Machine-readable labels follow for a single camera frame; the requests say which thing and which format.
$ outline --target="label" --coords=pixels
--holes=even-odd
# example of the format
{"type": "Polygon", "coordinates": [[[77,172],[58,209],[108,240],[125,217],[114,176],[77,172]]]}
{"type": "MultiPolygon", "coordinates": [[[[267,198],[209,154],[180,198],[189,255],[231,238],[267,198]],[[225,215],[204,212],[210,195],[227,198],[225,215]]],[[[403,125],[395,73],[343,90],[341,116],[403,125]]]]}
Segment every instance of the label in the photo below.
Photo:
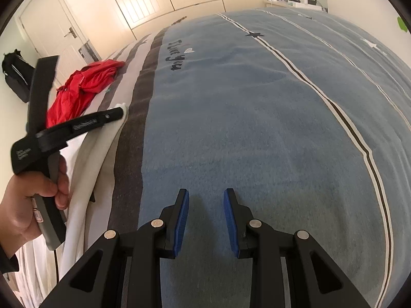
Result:
{"type": "Polygon", "coordinates": [[[27,149],[22,149],[20,151],[17,151],[17,159],[18,160],[22,160],[24,159],[26,156],[28,156],[28,153],[31,151],[31,148],[27,148],[27,149]]]}
{"type": "Polygon", "coordinates": [[[36,221],[37,222],[43,222],[44,220],[43,220],[43,217],[42,217],[42,214],[40,213],[40,211],[39,210],[37,210],[37,209],[34,209],[33,210],[33,214],[34,214],[34,218],[36,219],[36,221]]]}
{"type": "Polygon", "coordinates": [[[37,208],[37,202],[36,199],[31,198],[31,204],[33,205],[33,208],[36,209],[37,208]]]}
{"type": "Polygon", "coordinates": [[[78,125],[74,125],[73,126],[73,130],[80,130],[81,128],[83,128],[83,127],[87,127],[87,126],[90,126],[90,125],[93,125],[93,124],[95,124],[95,123],[97,123],[98,122],[98,120],[97,119],[90,119],[90,120],[87,120],[87,121],[85,121],[84,123],[81,123],[81,124],[78,124],[78,125]]]}

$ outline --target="finger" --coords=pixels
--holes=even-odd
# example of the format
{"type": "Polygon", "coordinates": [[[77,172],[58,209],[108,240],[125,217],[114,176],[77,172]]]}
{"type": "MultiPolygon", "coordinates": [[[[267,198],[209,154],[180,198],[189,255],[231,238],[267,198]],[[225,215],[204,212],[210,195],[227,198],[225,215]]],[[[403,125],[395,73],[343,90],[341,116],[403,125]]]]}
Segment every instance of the finger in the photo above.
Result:
{"type": "Polygon", "coordinates": [[[55,196],[55,205],[59,210],[64,211],[69,205],[69,196],[58,191],[55,196]]]}
{"type": "Polygon", "coordinates": [[[67,163],[66,163],[66,159],[60,155],[60,159],[59,159],[59,163],[58,163],[58,171],[62,172],[62,173],[67,173],[67,163]]]}
{"type": "Polygon", "coordinates": [[[10,183],[17,195],[21,197],[32,197],[35,194],[53,197],[58,191],[57,185],[39,171],[27,171],[14,175],[10,183]]]}
{"type": "Polygon", "coordinates": [[[63,174],[61,172],[58,173],[58,178],[57,178],[57,187],[60,192],[62,192],[65,195],[69,194],[69,178],[67,177],[66,174],[63,174]]]}

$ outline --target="hand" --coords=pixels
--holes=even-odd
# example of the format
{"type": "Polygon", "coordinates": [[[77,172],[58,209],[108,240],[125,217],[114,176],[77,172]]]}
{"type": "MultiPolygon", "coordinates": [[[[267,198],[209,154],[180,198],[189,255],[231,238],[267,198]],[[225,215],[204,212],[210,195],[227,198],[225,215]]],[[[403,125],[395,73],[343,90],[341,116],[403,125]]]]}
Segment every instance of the hand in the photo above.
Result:
{"type": "Polygon", "coordinates": [[[60,156],[57,184],[38,171],[24,172],[10,179],[0,204],[0,244],[9,258],[23,244],[41,235],[30,197],[35,194],[55,196],[58,209],[68,207],[69,179],[66,171],[66,161],[60,156]]]}

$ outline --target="gray stripe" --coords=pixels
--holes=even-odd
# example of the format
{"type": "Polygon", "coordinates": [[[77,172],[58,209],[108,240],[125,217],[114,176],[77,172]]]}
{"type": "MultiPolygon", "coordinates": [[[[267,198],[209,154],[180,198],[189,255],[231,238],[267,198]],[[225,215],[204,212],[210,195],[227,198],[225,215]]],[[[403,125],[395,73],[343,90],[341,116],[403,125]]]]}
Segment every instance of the gray stripe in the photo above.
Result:
{"type": "Polygon", "coordinates": [[[107,88],[106,93],[104,94],[104,98],[100,103],[99,108],[97,109],[97,111],[104,111],[107,110],[108,107],[111,104],[111,101],[113,100],[114,94],[116,93],[116,90],[118,88],[118,85],[120,84],[121,80],[123,79],[124,74],[127,72],[127,69],[130,65],[130,63],[133,61],[133,59],[136,56],[137,50],[138,48],[146,43],[146,38],[149,35],[144,36],[143,38],[141,38],[135,45],[134,47],[130,50],[130,53],[126,59],[126,62],[124,64],[124,66],[119,70],[119,72],[117,73],[117,77],[114,80],[114,82],[107,88]]]}

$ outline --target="metal screw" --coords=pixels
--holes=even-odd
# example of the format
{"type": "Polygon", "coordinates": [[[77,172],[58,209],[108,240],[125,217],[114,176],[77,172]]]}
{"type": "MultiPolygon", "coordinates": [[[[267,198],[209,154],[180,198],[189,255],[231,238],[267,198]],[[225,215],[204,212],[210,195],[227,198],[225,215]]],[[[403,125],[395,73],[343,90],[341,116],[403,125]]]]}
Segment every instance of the metal screw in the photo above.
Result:
{"type": "Polygon", "coordinates": [[[253,219],[250,221],[250,226],[253,228],[260,228],[262,225],[260,220],[253,219]]]}
{"type": "Polygon", "coordinates": [[[298,238],[300,238],[302,240],[306,240],[307,238],[310,237],[309,233],[307,233],[305,230],[299,230],[297,232],[297,236],[298,236],[298,238]]]}
{"type": "Polygon", "coordinates": [[[104,233],[104,237],[107,238],[108,240],[111,238],[114,238],[116,236],[116,232],[114,230],[107,230],[104,233]]]}
{"type": "Polygon", "coordinates": [[[163,222],[163,220],[161,220],[161,219],[155,219],[155,220],[151,221],[151,225],[152,225],[154,228],[161,227],[163,224],[164,224],[164,222],[163,222]]]}

